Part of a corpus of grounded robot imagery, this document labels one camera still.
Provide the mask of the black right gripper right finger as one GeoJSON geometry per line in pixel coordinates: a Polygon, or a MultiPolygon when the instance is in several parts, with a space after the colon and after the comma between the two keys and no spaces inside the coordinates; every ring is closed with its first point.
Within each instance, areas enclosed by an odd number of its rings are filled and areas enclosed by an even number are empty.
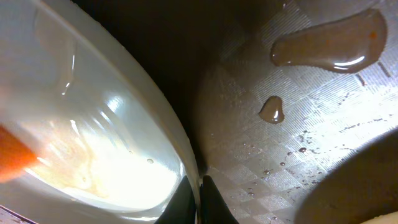
{"type": "Polygon", "coordinates": [[[202,223],[239,224],[209,175],[203,177],[203,182],[200,186],[200,200],[202,223]]]}

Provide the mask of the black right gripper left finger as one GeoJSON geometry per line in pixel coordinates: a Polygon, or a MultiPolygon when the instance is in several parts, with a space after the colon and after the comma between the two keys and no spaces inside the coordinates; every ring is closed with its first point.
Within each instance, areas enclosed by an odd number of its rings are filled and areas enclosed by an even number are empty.
{"type": "Polygon", "coordinates": [[[194,224],[195,216],[195,199],[188,178],[185,176],[163,214],[154,224],[194,224]]]}

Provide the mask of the white plate with stain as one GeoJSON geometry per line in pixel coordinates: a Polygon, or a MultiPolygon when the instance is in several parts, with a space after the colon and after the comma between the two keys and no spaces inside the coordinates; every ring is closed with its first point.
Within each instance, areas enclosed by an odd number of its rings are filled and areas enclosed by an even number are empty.
{"type": "Polygon", "coordinates": [[[33,223],[155,223],[195,156],[136,59],[71,1],[1,2],[1,124],[39,163],[1,184],[33,223]]]}

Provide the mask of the green and orange sponge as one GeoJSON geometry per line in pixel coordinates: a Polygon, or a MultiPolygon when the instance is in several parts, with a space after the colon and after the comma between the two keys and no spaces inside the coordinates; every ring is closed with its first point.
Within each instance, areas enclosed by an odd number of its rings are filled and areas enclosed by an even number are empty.
{"type": "Polygon", "coordinates": [[[37,155],[1,126],[1,183],[20,177],[38,163],[37,155]]]}

